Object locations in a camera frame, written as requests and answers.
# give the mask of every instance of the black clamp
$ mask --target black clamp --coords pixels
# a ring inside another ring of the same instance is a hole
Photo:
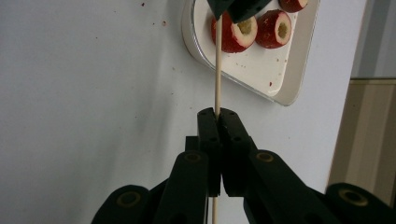
[[[271,0],[207,0],[216,20],[228,11],[233,23],[245,21],[260,12]]]
[[[203,224],[207,197],[243,197],[249,223],[396,223],[396,213],[374,195],[348,184],[325,194],[307,187],[274,152],[258,150],[238,115],[212,108],[198,113],[198,135],[186,138],[169,178],[152,190],[115,190],[92,224]]]

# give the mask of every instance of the red apple slice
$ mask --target red apple slice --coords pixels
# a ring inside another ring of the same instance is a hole
[[[256,42],[266,49],[277,49],[286,45],[291,36],[291,21],[282,10],[270,10],[257,19],[259,31]]]
[[[308,0],[278,0],[279,5],[287,12],[298,12],[306,7]]]
[[[216,19],[212,19],[211,34],[216,43]],[[242,52],[250,47],[257,35],[257,21],[251,17],[237,24],[233,23],[226,12],[222,15],[221,50],[227,53]]]

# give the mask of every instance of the apple core hole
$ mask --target apple core hole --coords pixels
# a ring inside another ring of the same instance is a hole
[[[251,31],[251,21],[247,19],[245,21],[238,22],[239,30],[241,31],[242,35],[248,35]]]
[[[288,26],[284,22],[281,22],[279,24],[279,28],[277,28],[277,34],[280,36],[280,38],[284,39],[287,33],[288,33]]]

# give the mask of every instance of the wooden skewer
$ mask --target wooden skewer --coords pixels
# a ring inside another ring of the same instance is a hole
[[[222,16],[216,21],[216,88],[215,88],[215,116],[219,119],[221,98],[221,30]]]
[[[216,21],[216,87],[215,87],[215,116],[219,120],[221,102],[221,36],[222,16]],[[218,223],[218,198],[212,199],[212,224]]]

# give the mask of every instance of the black object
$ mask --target black object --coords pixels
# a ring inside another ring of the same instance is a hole
[[[198,136],[186,138],[170,177],[152,190],[115,190],[92,224],[206,223],[207,197],[219,195],[221,176],[230,197],[244,197],[249,223],[396,223],[395,211],[364,189],[307,187],[278,155],[256,148],[235,112],[222,108],[218,122],[212,108],[197,117]]]
[[[245,21],[261,11],[271,0],[207,0],[216,20],[228,11],[233,23]]]

